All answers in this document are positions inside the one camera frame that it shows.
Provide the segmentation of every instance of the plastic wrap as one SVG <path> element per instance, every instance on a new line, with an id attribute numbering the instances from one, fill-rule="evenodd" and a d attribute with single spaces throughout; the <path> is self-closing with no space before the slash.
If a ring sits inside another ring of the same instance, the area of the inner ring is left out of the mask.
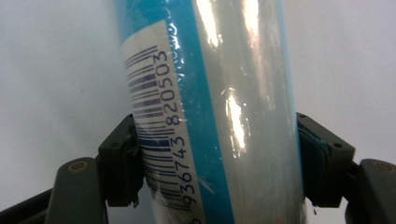
<path id="1" fill-rule="evenodd" d="M 158 223 L 304 223 L 276 0 L 118 0 Z"/>

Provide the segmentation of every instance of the plastic container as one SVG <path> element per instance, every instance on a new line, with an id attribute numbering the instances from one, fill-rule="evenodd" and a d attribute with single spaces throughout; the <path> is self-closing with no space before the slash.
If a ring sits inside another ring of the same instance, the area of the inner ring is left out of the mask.
<path id="1" fill-rule="evenodd" d="M 158 223 L 304 223 L 281 4 L 116 1 Z"/>

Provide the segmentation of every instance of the screw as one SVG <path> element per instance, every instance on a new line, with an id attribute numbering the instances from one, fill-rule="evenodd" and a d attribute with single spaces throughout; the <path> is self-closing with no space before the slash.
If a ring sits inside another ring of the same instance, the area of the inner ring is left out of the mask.
<path id="1" fill-rule="evenodd" d="M 85 161 L 75 161 L 67 167 L 67 170 L 72 173 L 79 173 L 84 171 L 88 167 L 88 163 Z"/>
<path id="2" fill-rule="evenodd" d="M 396 173 L 396 168 L 394 166 L 386 164 L 386 163 L 381 162 L 381 161 L 374 161 L 373 162 L 373 166 L 377 170 L 380 170 L 380 171 L 385 172 L 385 173 L 389 173 L 389 174 Z"/>

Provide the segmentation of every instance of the blue stripe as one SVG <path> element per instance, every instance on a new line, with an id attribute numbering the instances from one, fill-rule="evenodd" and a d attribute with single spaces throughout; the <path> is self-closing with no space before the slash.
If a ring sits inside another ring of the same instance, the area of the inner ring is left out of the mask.
<path id="1" fill-rule="evenodd" d="M 136 101 L 136 100 L 141 100 L 141 99 L 144 99 L 144 98 L 149 98 L 150 96 L 155 96 L 155 95 L 160 95 L 158 92 L 157 93 L 152 93 L 152 94 L 149 94 L 149 95 L 144 95 L 144 96 L 141 96 L 141 97 L 137 97 L 137 98 L 131 98 L 131 100 L 132 101 Z"/>
<path id="2" fill-rule="evenodd" d="M 141 84 L 139 86 L 129 89 L 129 92 L 134 93 L 136 91 L 142 91 L 143 89 L 148 89 L 148 88 L 155 87 L 155 86 L 157 86 L 157 81 L 150 81 L 150 82 L 147 82 L 147 83 L 144 83 L 144 84 Z"/>
<path id="3" fill-rule="evenodd" d="M 151 176 L 149 176 L 149 175 L 145 175 L 145 177 L 148 178 L 148 179 L 150 179 L 150 180 L 153 180 L 153 181 L 155 181 L 155 182 L 160 182 L 160 183 L 163 183 L 163 184 L 178 185 L 177 182 L 163 181 L 163 180 L 160 180 L 160 179 L 155 179 L 155 178 L 153 178 L 153 177 L 151 177 Z"/>
<path id="4" fill-rule="evenodd" d="M 163 147 L 144 147 L 142 146 L 142 150 L 146 151 L 156 151 L 156 152 L 165 152 L 165 151 L 171 151 L 169 147 L 163 148 Z"/>
<path id="5" fill-rule="evenodd" d="M 176 172 L 175 172 L 175 171 L 164 171 L 164 170 L 159 170 L 159 169 L 153 169 L 153 168 L 148 167 L 147 165 L 145 165 L 145 169 L 148 169 L 148 170 L 150 170 L 151 172 L 155 172 L 156 174 L 163 173 L 163 174 L 173 174 L 173 175 L 176 175 Z"/>
<path id="6" fill-rule="evenodd" d="M 152 51 L 148 51 L 148 52 L 146 52 L 146 51 L 147 51 L 147 49 L 145 49 L 142 52 L 140 52 L 137 57 L 134 57 L 134 58 L 131 57 L 129 60 L 127 60 L 125 62 L 126 69 L 132 67 L 134 64 L 137 64 L 137 63 L 142 62 L 143 60 L 146 60 L 147 58 L 151 58 L 152 55 L 150 55 L 150 54 L 154 53 L 157 50 L 153 49 Z"/>
<path id="7" fill-rule="evenodd" d="M 162 107 L 154 107 L 154 108 L 149 108 L 149 109 L 142 109 L 142 110 L 136 110 L 134 111 L 134 115 L 136 114 L 147 114 L 149 112 L 157 112 L 157 111 L 162 111 Z"/>
<path id="8" fill-rule="evenodd" d="M 168 138 L 168 135 L 174 134 L 174 133 L 141 133 L 141 132 L 137 132 L 137 133 L 139 137 L 145 137 L 145 138 Z"/>
<path id="9" fill-rule="evenodd" d="M 145 74 L 147 72 L 151 72 L 151 71 L 154 71 L 154 66 L 152 64 L 148 65 L 146 67 L 142 67 L 142 68 L 134 70 L 132 73 L 128 74 L 127 77 L 128 77 L 128 79 L 131 79 L 133 77 L 136 77 L 136 76 L 139 76 L 139 75 Z"/>
<path id="10" fill-rule="evenodd" d="M 203 181 L 199 181 L 206 223 L 234 223 L 191 0 L 118 0 L 116 10 L 122 42 L 143 28 L 166 20 L 171 50 L 177 55 L 176 73 L 184 75 L 177 76 L 177 79 L 196 172 L 215 190 L 215 193 L 209 191 L 202 184 Z M 173 35 L 175 27 L 177 36 Z M 181 48 L 175 48 L 173 39 L 177 40 Z"/>
<path id="11" fill-rule="evenodd" d="M 155 74 L 150 74 L 150 75 L 147 75 L 147 76 L 144 76 L 144 77 L 140 77 L 140 78 L 130 82 L 128 84 L 128 86 L 129 87 L 134 87 L 137 84 L 140 84 L 140 83 L 143 83 L 143 82 L 146 82 L 146 81 L 150 81 L 152 79 L 155 79 Z"/>
<path id="12" fill-rule="evenodd" d="M 143 102 L 133 104 L 132 108 L 138 108 L 138 107 L 148 106 L 148 105 L 158 105 L 160 103 L 161 103 L 160 99 L 148 100 L 148 101 L 143 101 Z"/>
<path id="13" fill-rule="evenodd" d="M 140 138 L 146 138 L 146 139 L 168 139 L 168 136 L 161 136 L 161 135 L 163 135 L 163 134 L 146 134 L 146 135 L 144 135 L 143 133 L 137 133 L 137 136 L 139 137 L 139 139 Z"/>
<path id="14" fill-rule="evenodd" d="M 127 59 L 126 61 L 125 61 L 125 65 L 127 65 L 128 63 L 130 63 L 131 61 L 133 61 L 133 60 L 135 60 L 136 58 L 138 58 L 138 57 L 140 57 L 142 54 L 147 54 L 147 52 L 148 51 L 157 51 L 157 46 L 153 46 L 153 47 L 151 47 L 151 48 L 148 48 L 148 49 L 143 49 L 142 51 L 140 51 L 140 52 L 137 52 L 135 55 L 132 55 L 131 57 L 129 57 L 129 59 Z"/>
<path id="15" fill-rule="evenodd" d="M 169 140 L 160 140 L 160 139 L 139 139 L 141 145 L 146 147 L 169 147 Z"/>
<path id="16" fill-rule="evenodd" d="M 146 119 L 146 118 L 156 118 L 160 117 L 163 115 L 163 112 L 161 113 L 152 113 L 152 114 L 145 114 L 145 115 L 135 115 L 135 119 Z"/>
<path id="17" fill-rule="evenodd" d="M 175 169 L 175 166 L 154 165 L 154 164 L 151 164 L 151 163 L 149 163 L 149 162 L 147 162 L 147 161 L 143 161 L 143 163 L 146 164 L 146 165 L 148 165 L 148 166 L 156 166 L 156 167 L 161 167 L 161 168 Z"/>
<path id="18" fill-rule="evenodd" d="M 174 129 L 149 130 L 149 131 L 146 131 L 144 128 L 141 128 L 141 127 L 136 127 L 136 129 L 139 133 L 143 133 L 143 134 L 155 134 L 155 133 L 172 134 L 172 133 L 175 133 Z"/>
<path id="19" fill-rule="evenodd" d="M 147 155 L 147 154 L 144 154 L 143 157 L 148 160 L 151 160 L 151 161 L 171 161 L 171 162 L 173 162 L 172 157 L 151 156 L 151 155 Z"/>

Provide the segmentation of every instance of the black plastic bracket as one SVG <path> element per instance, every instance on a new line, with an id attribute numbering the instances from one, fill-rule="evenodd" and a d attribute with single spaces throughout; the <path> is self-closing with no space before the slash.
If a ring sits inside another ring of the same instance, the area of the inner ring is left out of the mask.
<path id="1" fill-rule="evenodd" d="M 305 196 L 314 206 L 338 207 L 355 148 L 307 115 L 297 113 L 297 120 Z"/>
<path id="2" fill-rule="evenodd" d="M 385 161 L 363 160 L 358 183 L 373 223 L 396 223 L 396 166 Z"/>
<path id="3" fill-rule="evenodd" d="M 95 159 L 81 158 L 59 168 L 46 223 L 107 223 Z"/>
<path id="4" fill-rule="evenodd" d="M 134 126 L 127 116 L 99 146 L 96 158 L 108 206 L 138 205 L 137 192 L 143 187 L 143 162 Z"/>

